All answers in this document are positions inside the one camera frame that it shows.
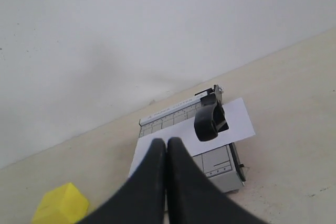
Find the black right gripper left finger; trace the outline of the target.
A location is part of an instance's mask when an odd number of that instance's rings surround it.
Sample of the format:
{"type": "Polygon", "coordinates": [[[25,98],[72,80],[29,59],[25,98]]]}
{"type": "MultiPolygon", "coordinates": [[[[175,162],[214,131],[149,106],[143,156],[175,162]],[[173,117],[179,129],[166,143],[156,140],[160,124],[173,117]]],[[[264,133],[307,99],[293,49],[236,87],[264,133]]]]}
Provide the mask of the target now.
{"type": "Polygon", "coordinates": [[[166,145],[154,139],[123,186],[80,223],[163,223],[166,145]]]}

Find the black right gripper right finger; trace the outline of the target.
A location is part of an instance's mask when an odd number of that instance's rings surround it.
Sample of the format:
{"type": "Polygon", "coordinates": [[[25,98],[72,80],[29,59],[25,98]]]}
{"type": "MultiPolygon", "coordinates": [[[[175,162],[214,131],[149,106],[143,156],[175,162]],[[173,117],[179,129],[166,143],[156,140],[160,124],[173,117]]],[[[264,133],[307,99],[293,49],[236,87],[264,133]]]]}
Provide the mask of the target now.
{"type": "Polygon", "coordinates": [[[170,223],[260,223],[206,178],[178,137],[167,143],[166,164],[170,223]]]}

